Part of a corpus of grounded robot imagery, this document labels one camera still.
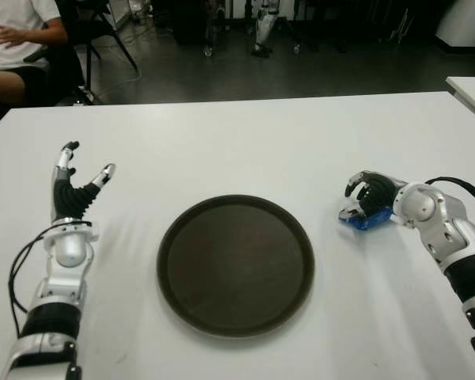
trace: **round tray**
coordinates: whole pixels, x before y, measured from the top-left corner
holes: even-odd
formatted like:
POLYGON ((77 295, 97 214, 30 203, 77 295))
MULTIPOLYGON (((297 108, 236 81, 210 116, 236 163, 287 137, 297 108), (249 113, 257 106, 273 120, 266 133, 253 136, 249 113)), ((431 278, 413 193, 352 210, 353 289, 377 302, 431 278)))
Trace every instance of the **round tray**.
POLYGON ((246 337, 287 321, 308 295, 314 255, 281 207, 220 196, 183 213, 164 236, 158 281, 187 323, 211 335, 246 337))

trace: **gray floor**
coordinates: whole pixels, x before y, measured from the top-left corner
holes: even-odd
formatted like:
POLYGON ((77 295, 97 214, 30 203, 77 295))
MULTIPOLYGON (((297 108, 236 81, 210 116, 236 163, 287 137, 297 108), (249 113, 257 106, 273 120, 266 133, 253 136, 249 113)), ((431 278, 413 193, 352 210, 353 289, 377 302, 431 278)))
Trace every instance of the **gray floor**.
MULTIPOLYGON (((92 86, 105 104, 235 101, 446 90, 447 76, 475 76, 475 54, 451 55, 432 44, 354 43, 339 54, 330 41, 320 51, 293 52, 275 31, 270 59, 249 55, 253 38, 239 29, 219 35, 215 54, 180 46, 168 30, 126 24, 120 35, 136 59, 135 73, 112 39, 95 41, 92 86)), ((80 54, 84 67, 84 54, 80 54)))

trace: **chair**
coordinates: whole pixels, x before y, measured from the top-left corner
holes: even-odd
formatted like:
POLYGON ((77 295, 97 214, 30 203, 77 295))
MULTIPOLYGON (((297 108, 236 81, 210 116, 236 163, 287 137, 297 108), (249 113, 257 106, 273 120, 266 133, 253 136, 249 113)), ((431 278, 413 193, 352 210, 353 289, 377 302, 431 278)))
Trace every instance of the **chair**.
POLYGON ((111 14, 109 11, 109 0, 64 0, 72 1, 80 10, 89 10, 92 12, 88 20, 77 19, 71 23, 66 23, 67 34, 72 45, 86 46, 86 88, 90 90, 92 79, 92 59, 94 53, 98 59, 101 58, 98 51, 92 46, 92 41, 102 36, 111 36, 114 38, 121 51, 125 54, 128 62, 138 70, 137 64, 125 48, 120 37, 109 23, 105 14, 111 14))

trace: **blue object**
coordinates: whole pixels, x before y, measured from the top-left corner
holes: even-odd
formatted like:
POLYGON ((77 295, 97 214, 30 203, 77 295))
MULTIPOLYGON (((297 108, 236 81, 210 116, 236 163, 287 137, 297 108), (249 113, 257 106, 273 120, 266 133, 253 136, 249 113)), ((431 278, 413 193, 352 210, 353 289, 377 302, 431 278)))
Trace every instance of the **blue object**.
POLYGON ((351 224, 357 230, 366 231, 372 227, 387 222, 392 214, 393 209, 391 207, 384 207, 376 214, 373 214, 367 218, 364 218, 362 216, 353 216, 347 219, 340 218, 340 220, 345 223, 351 224))

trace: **robot leg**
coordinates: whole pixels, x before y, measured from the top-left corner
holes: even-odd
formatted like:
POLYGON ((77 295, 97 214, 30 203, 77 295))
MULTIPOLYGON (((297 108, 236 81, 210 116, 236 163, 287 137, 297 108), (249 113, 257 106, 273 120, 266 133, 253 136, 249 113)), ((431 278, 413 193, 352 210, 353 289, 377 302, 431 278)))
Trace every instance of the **robot leg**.
POLYGON ((272 50, 265 46, 279 13, 279 0, 264 0, 256 19, 256 43, 252 55, 267 58, 272 50))

